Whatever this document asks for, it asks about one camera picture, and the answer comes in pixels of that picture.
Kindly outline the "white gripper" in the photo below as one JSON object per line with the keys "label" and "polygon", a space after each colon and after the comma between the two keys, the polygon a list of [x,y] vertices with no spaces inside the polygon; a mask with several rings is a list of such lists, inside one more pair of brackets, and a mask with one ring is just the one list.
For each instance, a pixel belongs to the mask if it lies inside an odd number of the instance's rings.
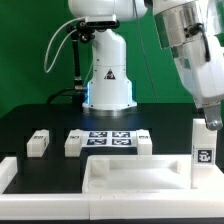
{"label": "white gripper", "polygon": [[221,100],[224,99],[224,55],[216,37],[208,38],[211,60],[205,60],[202,39],[182,46],[182,55],[174,62],[184,88],[197,106],[203,105],[206,126],[211,131],[223,127]]}

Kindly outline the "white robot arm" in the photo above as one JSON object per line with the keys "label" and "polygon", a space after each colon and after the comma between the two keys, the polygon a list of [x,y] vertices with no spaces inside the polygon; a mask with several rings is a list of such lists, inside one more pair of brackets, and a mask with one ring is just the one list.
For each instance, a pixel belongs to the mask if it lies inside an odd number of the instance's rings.
{"label": "white robot arm", "polygon": [[207,128],[222,128],[224,0],[68,0],[82,42],[91,42],[93,77],[84,111],[115,116],[136,106],[126,76],[126,42],[113,30],[153,12],[160,46],[172,51],[185,89],[204,110]]}

